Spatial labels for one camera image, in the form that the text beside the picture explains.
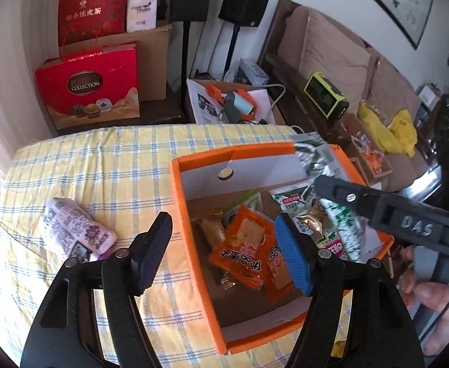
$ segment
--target blue gripper pad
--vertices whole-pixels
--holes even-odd
[[[286,260],[294,286],[300,289],[303,295],[309,296],[313,289],[310,268],[295,240],[293,231],[296,232],[297,236],[308,236],[298,232],[287,214],[280,214],[275,218],[275,238]]]

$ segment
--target ferrero collection box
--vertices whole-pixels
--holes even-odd
[[[57,129],[139,117],[136,44],[43,63],[37,85]]]

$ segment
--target speaker stand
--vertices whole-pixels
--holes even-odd
[[[233,58],[233,53],[235,52],[236,39],[238,38],[238,32],[240,31],[240,26],[235,25],[233,27],[233,35],[231,36],[231,43],[229,44],[228,56],[226,58],[226,64],[224,65],[224,74],[223,77],[226,76],[226,73],[229,70],[231,65],[231,59]]]
[[[184,35],[182,39],[182,73],[180,79],[180,103],[184,108],[185,96],[187,94],[187,60],[189,58],[189,36],[191,33],[191,22],[184,22]]]

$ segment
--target orange box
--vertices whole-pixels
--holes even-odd
[[[364,185],[341,148],[331,146],[331,149],[351,180]],[[225,168],[232,169],[233,175],[223,181],[218,174]],[[261,192],[264,214],[274,218],[280,208],[268,191],[307,178],[293,144],[245,145],[183,156],[171,162],[171,176],[178,210],[175,222],[181,225],[194,291],[201,300],[218,353],[240,353],[301,328],[310,298],[294,289],[271,304],[262,292],[242,284],[224,290],[219,283],[223,272],[209,264],[211,249],[190,219],[192,214],[223,207],[237,200],[240,193],[255,188]],[[369,257],[375,255],[380,259],[390,249],[393,238],[381,232],[372,233],[371,241],[377,242],[377,247]]]

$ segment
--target red gift bag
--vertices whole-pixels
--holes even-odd
[[[127,0],[59,0],[59,45],[125,32]]]
[[[49,59],[36,79],[57,129],[140,115],[135,43]]]

